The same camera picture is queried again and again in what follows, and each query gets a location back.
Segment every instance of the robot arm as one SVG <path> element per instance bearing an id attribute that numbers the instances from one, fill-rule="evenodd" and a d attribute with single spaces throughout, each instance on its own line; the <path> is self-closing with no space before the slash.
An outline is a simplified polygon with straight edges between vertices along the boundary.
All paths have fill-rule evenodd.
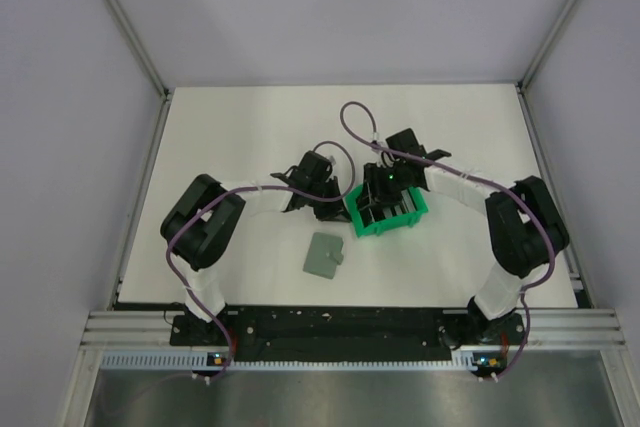
<path id="1" fill-rule="evenodd" d="M 289 186 L 316 197 L 337 198 L 340 195 L 338 181 L 332 172 L 331 160 L 309 151 L 287 174 L 272 174 L 272 178 L 264 181 L 218 182 L 207 174 L 194 179 L 162 223 L 160 233 L 167 242 L 215 198 L 241 187 L 255 189 L 243 192 L 242 196 L 226 195 L 210 214 L 203 215 L 186 230 L 173 248 L 174 265 L 186 278 L 188 288 L 196 292 L 198 298 L 206 299 L 211 313 L 217 315 L 225 301 L 218 272 L 209 267 L 224 254 L 241 218 L 248 219 L 262 212 L 290 212 L 308 205 L 320 221 L 351 221 L 342 201 L 314 202 L 289 190 L 273 189 L 273 186 Z M 262 190 L 263 185 L 272 188 Z M 196 317 L 206 322 L 212 320 L 190 295 L 186 296 L 185 305 Z"/>
<path id="2" fill-rule="evenodd" d="M 468 173 L 461 176 L 443 167 L 425 167 L 424 164 L 402 158 L 392 159 L 391 167 L 378 167 L 392 171 L 389 175 L 396 185 L 387 186 L 387 191 L 409 186 L 422 187 L 429 192 L 446 195 L 487 217 L 496 263 L 484 285 L 469 302 L 470 314 L 476 316 L 476 323 L 481 326 L 479 330 L 485 332 L 492 323 L 498 323 L 515 309 L 525 278 L 534 269 L 549 262 L 549 254 L 540 233 L 510 196 L 474 182 L 470 177 L 480 173 L 460 165 L 447 152 L 437 150 L 426 153 L 411 129 L 389 137 L 387 144 L 393 150 L 437 161 L 443 167 Z M 528 177 L 515 182 L 510 190 L 541 222 L 554 252 L 563 250 L 569 244 L 569 235 L 545 183 L 537 177 Z"/>

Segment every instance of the cable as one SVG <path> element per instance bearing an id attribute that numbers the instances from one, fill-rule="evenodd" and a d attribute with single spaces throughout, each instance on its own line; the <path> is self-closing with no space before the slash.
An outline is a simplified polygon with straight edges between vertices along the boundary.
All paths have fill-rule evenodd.
<path id="1" fill-rule="evenodd" d="M 345 110 L 347 109 L 347 107 L 350 107 L 352 105 L 360 107 L 361 109 L 363 109 L 369 115 L 369 117 L 371 118 L 371 123 L 374 126 L 373 127 L 374 128 L 374 133 L 375 133 L 375 130 L 376 130 L 376 122 L 375 122 L 375 120 L 373 118 L 373 114 L 371 113 L 369 108 L 367 106 L 365 106 L 364 104 L 362 104 L 360 102 L 347 102 L 346 104 L 344 104 L 342 106 L 342 108 L 340 109 L 340 123 L 342 124 L 342 127 L 344 128 L 344 130 L 346 130 L 347 133 L 351 137 L 353 137 L 355 140 L 357 140 L 361 144 L 364 144 L 364 145 L 366 145 L 368 147 L 371 147 L 374 150 L 387 152 L 388 154 L 395 155 L 397 157 L 403 157 L 405 159 L 409 159 L 409 160 L 421 163 L 421 164 L 426 165 L 426 166 L 438 167 L 439 169 L 445 170 L 445 171 L 447 171 L 447 172 L 449 172 L 451 174 L 454 174 L 454 175 L 457 175 L 457 176 L 460 176 L 460 177 L 466 177 L 467 179 L 471 180 L 472 182 L 476 182 L 478 184 L 483 184 L 483 185 L 489 186 L 489 187 L 491 187 L 493 189 L 496 189 L 496 190 L 498 190 L 500 192 L 505 193 L 506 195 L 508 195 L 516 203 L 516 205 L 520 209 L 522 209 L 522 211 L 529 217 L 529 219 L 533 223 L 533 225 L 536 228 L 536 230 L 540 233 L 540 236 L 542 237 L 542 241 L 544 242 L 545 247 L 547 248 L 547 253 L 549 255 L 549 267 L 547 269 L 547 272 L 540 279 L 536 280 L 535 282 L 531 282 L 530 284 L 526 284 L 526 285 L 522 286 L 522 290 L 520 291 L 520 301 L 522 302 L 522 306 L 524 307 L 524 312 L 525 312 L 525 318 L 526 318 L 527 325 L 525 326 L 525 331 L 524 331 L 524 335 L 523 335 L 523 338 L 522 338 L 522 342 L 518 346 L 518 350 L 514 354 L 513 359 L 511 360 L 511 362 L 509 362 L 509 364 L 507 365 L 505 370 L 503 370 L 496 377 L 496 380 L 501 379 L 508 372 L 511 371 L 513 365 L 515 365 L 515 363 L 518 361 L 518 359 L 520 359 L 520 356 L 522 355 L 522 352 L 524 351 L 524 346 L 527 344 L 527 341 L 529 339 L 529 333 L 531 331 L 531 312 L 529 311 L 529 306 L 527 305 L 527 303 L 525 302 L 525 299 L 524 299 L 525 292 L 527 290 L 529 290 L 529 289 L 533 289 L 534 287 L 538 287 L 539 285 L 544 284 L 547 280 L 549 280 L 551 278 L 551 276 L 553 275 L 553 272 L 555 271 L 556 253 L 553 250 L 553 244 L 551 243 L 551 239 L 547 235 L 547 232 L 544 230 L 544 227 L 542 226 L 542 224 L 540 223 L 538 218 L 531 211 L 531 209 L 527 206 L 527 204 L 525 204 L 524 201 L 522 201 L 522 199 L 520 199 L 520 197 L 518 197 L 516 194 L 514 194 L 507 187 L 505 187 L 503 185 L 500 185 L 497 182 L 494 182 L 493 180 L 489 180 L 489 179 L 485 179 L 485 178 L 482 178 L 482 177 L 478 177 L 476 175 L 469 175 L 469 174 L 467 174 L 465 172 L 462 172 L 462 171 L 460 171 L 458 169 L 455 169 L 453 167 L 450 167 L 448 165 L 441 164 L 439 162 L 436 162 L 436 161 L 433 161 L 433 160 L 429 160 L 429 159 L 423 159 L 422 157 L 418 157 L 418 156 L 415 156 L 415 155 L 407 154 L 405 152 L 400 152 L 398 150 L 393 150 L 393 149 L 390 149 L 388 147 L 383 147 L 383 146 L 381 146 L 381 145 L 379 145 L 377 143 L 369 142 L 366 139 L 360 137 L 358 134 L 356 134 L 353 130 L 351 130 L 349 128 L 349 126 L 347 125 L 347 123 L 344 120 Z"/>
<path id="2" fill-rule="evenodd" d="M 500 355 L 502 355 L 503 358 L 507 358 L 507 355 L 509 354 L 509 339 L 507 338 L 507 334 L 505 332 L 502 332 L 500 334 L 500 340 L 502 341 L 502 351 L 500 352 Z"/>
<path id="3" fill-rule="evenodd" d="M 162 319 L 164 320 L 164 322 L 168 325 L 170 325 L 171 327 L 173 327 L 173 324 L 171 322 L 169 322 L 167 320 L 167 311 L 171 308 L 171 307 L 175 307 L 178 306 L 180 307 L 180 310 L 184 310 L 185 306 L 183 304 L 181 304 L 180 302 L 171 302 L 169 304 L 169 307 L 167 307 L 166 309 L 164 309 L 164 311 L 162 312 Z"/>
<path id="4" fill-rule="evenodd" d="M 342 152 L 344 152 L 344 155 L 347 156 L 347 160 L 349 160 L 349 163 L 351 164 L 351 185 L 347 189 L 347 192 L 344 193 L 344 195 L 346 196 L 351 191 L 351 189 L 353 188 L 353 184 L 356 181 L 356 164 L 353 158 L 351 157 L 351 154 L 349 154 L 349 152 L 347 151 L 347 149 L 345 149 L 341 144 L 333 140 L 323 140 L 313 148 L 313 151 L 314 152 L 317 151 L 323 145 L 333 145 L 334 147 L 338 147 Z"/>
<path id="5" fill-rule="evenodd" d="M 287 175 L 289 175 L 289 173 L 290 173 L 293 169 L 295 169 L 295 168 L 296 168 L 296 166 L 295 166 L 295 165 L 292 165 L 292 166 L 291 166 L 291 167 L 289 167 L 289 168 L 284 172 L 284 174 L 282 174 L 282 175 L 284 175 L 284 176 L 286 177 L 286 176 L 287 176 Z"/>
<path id="6" fill-rule="evenodd" d="M 393 167 L 393 158 L 391 157 L 391 154 L 388 153 L 388 152 L 381 152 L 380 153 L 380 161 L 382 162 L 382 165 L 384 165 L 387 168 Z"/>

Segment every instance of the metal frame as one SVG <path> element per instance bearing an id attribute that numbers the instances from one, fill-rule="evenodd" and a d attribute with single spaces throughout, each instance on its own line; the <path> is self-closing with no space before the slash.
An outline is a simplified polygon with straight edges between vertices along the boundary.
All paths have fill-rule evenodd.
<path id="1" fill-rule="evenodd" d="M 208 365 L 209 352 L 183 351 L 109 351 L 105 352 L 102 370 L 160 370 L 160 371 L 209 371 L 220 367 Z M 457 350 L 451 360 L 419 362 L 231 362 L 234 372 L 430 372 L 473 371 L 473 352 Z"/>
<path id="2" fill-rule="evenodd" d="M 124 9 L 120 6 L 118 0 L 104 0 L 107 10 L 111 14 L 113 21 L 122 34 L 122 38 L 127 43 L 129 50 L 133 54 L 133 57 L 138 61 L 140 68 L 149 78 L 149 81 L 153 84 L 156 92 L 163 100 L 167 97 L 169 89 L 163 82 L 162 77 L 158 73 L 151 57 L 144 48 L 144 44 L 140 40 L 140 37 L 133 28 L 133 24 L 129 20 Z"/>
<path id="3" fill-rule="evenodd" d="M 160 149 L 160 141 L 162 140 L 164 126 L 167 123 L 167 118 L 169 117 L 169 108 L 171 107 L 172 97 L 173 94 L 171 93 L 167 95 L 167 98 L 162 102 L 158 115 L 156 116 L 156 123 L 153 129 L 153 134 L 149 140 L 149 147 L 147 149 L 147 154 L 145 155 L 144 164 L 142 166 L 139 179 L 136 182 L 136 196 L 133 201 L 133 205 L 129 209 L 129 214 L 127 215 L 129 220 L 118 245 L 116 276 L 111 284 L 112 287 L 110 288 L 109 300 L 106 308 L 111 308 L 117 299 L 118 290 L 122 283 L 122 277 L 124 276 L 124 271 L 126 270 L 129 256 L 131 255 L 133 240 L 138 228 L 138 222 L 140 222 L 140 216 L 142 215 L 144 199 L 147 196 L 147 190 L 149 190 L 151 174 L 153 173 L 153 167 L 156 163 L 158 150 Z"/>
<path id="4" fill-rule="evenodd" d="M 91 312 L 80 350 L 206 351 L 226 353 L 227 346 L 174 347 L 169 344 L 173 318 L 181 312 Z M 625 340 L 612 309 L 531 309 L 531 333 L 525 350 L 621 350 Z M 463 346 L 482 352 L 494 347 Z"/>
<path id="5" fill-rule="evenodd" d="M 542 64 L 549 57 L 549 54 L 555 47 L 556 42 L 558 41 L 562 33 L 565 31 L 581 1 L 582 0 L 566 0 L 564 2 L 562 8 L 560 9 L 558 17 L 547 32 L 547 35 L 545 35 L 542 44 L 536 51 L 536 54 L 533 56 L 531 63 L 527 67 L 527 70 L 522 77 L 522 80 L 518 84 L 524 91 L 526 91 L 531 86 L 537 73 L 542 67 Z"/>
<path id="6" fill-rule="evenodd" d="M 516 86 L 538 165 L 561 210 L 564 203 L 555 188 L 552 169 L 538 137 L 536 122 L 527 102 L 526 92 L 555 47 L 557 40 L 565 31 L 580 1 L 566 0 L 523 78 Z M 118 0 L 104 0 L 104 2 L 132 55 L 138 61 L 143 72 L 162 99 L 162 107 L 158 112 L 145 165 L 137 183 L 137 195 L 131 209 L 129 223 L 120 242 L 118 274 L 111 292 L 110 303 L 107 307 L 109 308 L 117 295 L 120 277 L 123 274 L 131 251 L 133 236 L 140 218 L 167 119 L 171 95 Z M 580 265 L 579 256 L 572 248 L 567 250 L 567 256 L 572 280 L 575 286 L 580 288 L 582 281 L 578 270 Z M 167 313 L 167 320 L 171 321 L 175 315 L 176 312 Z M 108 354 L 107 357 L 111 358 L 111 354 L 118 350 L 120 351 L 119 355 L 130 359 L 139 358 L 140 355 L 151 355 L 162 359 L 168 356 L 180 357 L 187 354 L 201 356 L 203 354 L 197 348 L 170 346 L 170 329 L 171 327 L 165 322 L 160 312 L 92 312 L 87 321 L 79 348 L 68 395 L 55 425 L 64 427 L 84 425 L 91 396 L 95 389 L 98 371 L 100 366 L 103 365 L 105 353 Z M 226 347 L 220 347 L 216 350 L 225 352 L 225 349 Z M 481 349 L 477 346 L 465 346 L 461 350 L 464 353 L 465 351 L 480 351 Z M 638 419 L 640 419 L 639 391 L 634 382 L 633 365 L 615 311 L 607 309 L 532 309 L 532 331 L 526 350 L 600 351 L 624 425 L 640 425 L 638 424 Z M 271 367 L 282 369 L 284 366 L 236 366 L 236 368 L 251 370 L 259 368 L 271 370 Z M 379 365 L 368 364 L 350 366 L 355 370 L 371 370 L 380 367 Z M 414 365 L 409 366 L 391 366 L 391 368 L 393 367 L 424 369 L 429 366 L 414 363 Z M 287 365 L 286 368 L 290 370 L 313 370 L 318 366 Z"/>

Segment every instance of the gray pad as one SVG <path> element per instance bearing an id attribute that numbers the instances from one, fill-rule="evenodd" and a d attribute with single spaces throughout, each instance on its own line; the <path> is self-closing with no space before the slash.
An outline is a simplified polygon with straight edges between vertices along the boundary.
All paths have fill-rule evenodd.
<path id="1" fill-rule="evenodd" d="M 325 279 L 333 279 L 336 268 L 344 260 L 343 245 L 344 241 L 338 235 L 316 232 L 311 238 L 311 245 L 302 270 Z"/>

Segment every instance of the white cable sleeve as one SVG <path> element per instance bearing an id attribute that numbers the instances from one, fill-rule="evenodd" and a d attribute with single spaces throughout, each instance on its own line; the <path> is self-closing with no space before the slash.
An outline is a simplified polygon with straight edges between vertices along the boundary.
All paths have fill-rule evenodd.
<path id="1" fill-rule="evenodd" d="M 495 263 L 486 282 L 475 295 L 475 303 L 487 320 L 497 319 L 516 307 L 523 285 L 524 279 L 511 275 Z"/>
<path id="2" fill-rule="evenodd" d="M 264 212 L 284 212 L 289 205 L 291 192 L 280 190 L 262 190 L 260 187 L 263 185 L 282 185 L 286 186 L 284 182 L 273 177 L 261 180 L 241 180 L 241 181 L 228 181 L 221 183 L 222 188 L 229 191 L 238 187 L 257 187 L 255 192 L 243 192 L 239 194 L 240 197 L 246 202 L 244 209 L 242 210 L 243 217 L 253 217 Z"/>
<path id="3" fill-rule="evenodd" d="M 440 159 L 438 163 L 453 167 L 466 175 L 488 178 L 479 170 L 469 169 L 451 157 Z M 472 182 L 466 176 L 460 177 L 435 166 L 425 168 L 424 175 L 429 192 L 446 195 L 484 216 L 487 215 L 485 200 L 493 192 L 496 192 L 495 189 Z"/>
<path id="4" fill-rule="evenodd" d="M 224 296 L 220 290 L 218 270 L 215 267 L 209 267 L 208 269 L 195 272 L 186 260 L 173 254 L 171 259 L 173 260 L 173 264 L 179 268 L 187 278 L 191 286 L 190 289 L 196 294 L 200 302 L 202 302 L 212 314 L 218 315 L 225 306 Z M 211 322 L 211 317 L 205 314 L 204 311 L 195 304 L 188 292 L 185 292 L 185 298 L 185 305 L 196 317 L 206 322 Z"/>

